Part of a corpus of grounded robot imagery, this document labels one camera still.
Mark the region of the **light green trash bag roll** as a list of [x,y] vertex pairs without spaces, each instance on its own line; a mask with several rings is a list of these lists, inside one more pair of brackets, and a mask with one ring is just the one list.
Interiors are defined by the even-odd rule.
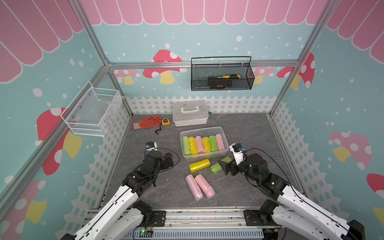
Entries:
[[227,163],[230,163],[231,162],[231,158],[230,157],[225,157],[223,158],[222,160],[219,160],[217,163],[215,163],[214,165],[212,165],[210,167],[210,170],[212,172],[212,174],[217,174],[219,173],[220,171],[223,170],[222,168],[222,165],[225,165]]

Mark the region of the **pale green trash bag roll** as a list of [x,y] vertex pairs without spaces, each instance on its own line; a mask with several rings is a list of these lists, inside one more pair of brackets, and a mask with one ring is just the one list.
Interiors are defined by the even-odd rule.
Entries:
[[189,138],[187,136],[182,137],[183,153],[185,156],[191,155]]

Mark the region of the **bright green trash bag roll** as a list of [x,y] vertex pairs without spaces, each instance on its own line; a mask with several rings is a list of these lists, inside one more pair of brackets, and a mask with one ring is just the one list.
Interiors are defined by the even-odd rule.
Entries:
[[209,136],[209,139],[210,139],[211,151],[212,152],[218,152],[219,148],[218,148],[216,137],[215,136]]

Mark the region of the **pink trash bag roll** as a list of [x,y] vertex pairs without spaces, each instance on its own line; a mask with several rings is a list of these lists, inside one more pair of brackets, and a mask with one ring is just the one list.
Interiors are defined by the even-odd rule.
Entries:
[[213,187],[207,182],[202,174],[197,175],[195,177],[195,181],[208,199],[212,198],[216,194]]
[[204,154],[205,153],[205,149],[204,149],[204,146],[203,146],[203,141],[202,141],[202,137],[201,136],[196,136],[196,145],[197,145],[197,149],[198,149],[198,154]]
[[216,134],[215,135],[215,139],[216,139],[216,142],[217,142],[217,146],[218,146],[218,150],[219,151],[223,151],[225,150],[225,144],[224,144],[224,140],[223,140],[223,137],[221,134]]
[[202,193],[201,188],[197,184],[195,178],[193,175],[187,175],[186,176],[186,182],[190,188],[190,191],[196,201],[201,200],[204,197],[204,194]]

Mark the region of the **yellow trash bag roll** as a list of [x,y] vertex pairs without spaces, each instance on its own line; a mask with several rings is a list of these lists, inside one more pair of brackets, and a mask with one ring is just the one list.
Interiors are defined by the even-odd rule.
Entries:
[[198,151],[196,139],[194,137],[189,137],[188,141],[189,141],[189,148],[190,148],[191,155],[197,155],[199,151]]
[[205,149],[205,153],[211,153],[211,145],[210,145],[210,139],[209,137],[204,137],[202,138],[202,141],[203,141],[203,146],[204,146],[204,149]]
[[202,169],[208,168],[210,166],[211,166],[210,160],[209,159],[205,159],[205,160],[202,160],[202,161],[190,164],[189,168],[190,168],[190,172],[193,174],[193,173],[196,173],[197,171],[200,171]]

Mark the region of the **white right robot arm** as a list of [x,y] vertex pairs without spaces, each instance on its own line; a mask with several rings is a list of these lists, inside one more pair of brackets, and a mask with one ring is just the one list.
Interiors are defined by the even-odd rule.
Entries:
[[259,209],[257,220],[290,229],[309,240],[364,240],[365,227],[347,221],[320,207],[296,190],[289,181],[270,172],[259,154],[235,152],[229,163],[220,162],[226,175],[242,174],[269,199]]

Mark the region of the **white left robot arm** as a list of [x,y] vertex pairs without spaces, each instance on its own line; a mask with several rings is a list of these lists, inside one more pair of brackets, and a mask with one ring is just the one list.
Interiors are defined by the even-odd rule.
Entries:
[[119,240],[140,225],[147,225],[152,218],[152,208],[139,197],[156,186],[160,173],[175,167],[173,157],[178,155],[172,150],[165,154],[157,149],[148,151],[143,163],[125,177],[106,205],[75,234],[65,234],[62,239]]

